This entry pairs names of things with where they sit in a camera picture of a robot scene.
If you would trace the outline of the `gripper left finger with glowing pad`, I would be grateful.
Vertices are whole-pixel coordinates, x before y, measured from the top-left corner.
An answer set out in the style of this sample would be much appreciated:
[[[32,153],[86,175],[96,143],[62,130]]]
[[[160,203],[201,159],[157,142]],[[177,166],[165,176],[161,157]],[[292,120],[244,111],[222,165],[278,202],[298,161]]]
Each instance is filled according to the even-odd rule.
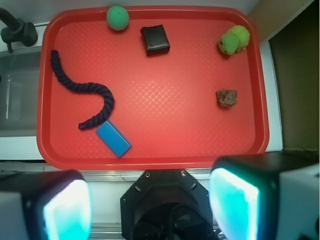
[[[87,240],[92,222],[91,188],[79,171],[0,177],[2,240]]]

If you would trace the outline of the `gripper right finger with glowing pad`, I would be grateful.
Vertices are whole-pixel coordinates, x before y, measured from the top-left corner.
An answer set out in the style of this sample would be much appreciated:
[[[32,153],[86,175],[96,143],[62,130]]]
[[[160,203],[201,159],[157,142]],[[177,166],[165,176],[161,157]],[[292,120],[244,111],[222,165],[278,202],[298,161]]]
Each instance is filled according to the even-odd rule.
[[[219,157],[208,197],[228,240],[317,240],[320,161],[317,155],[267,152]]]

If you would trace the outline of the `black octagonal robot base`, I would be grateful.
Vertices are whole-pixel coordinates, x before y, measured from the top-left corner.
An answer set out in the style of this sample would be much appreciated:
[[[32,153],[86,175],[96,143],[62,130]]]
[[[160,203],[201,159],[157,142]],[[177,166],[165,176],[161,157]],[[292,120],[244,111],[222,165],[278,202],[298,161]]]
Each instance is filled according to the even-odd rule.
[[[186,170],[146,170],[120,198],[126,240],[217,240],[208,190]]]

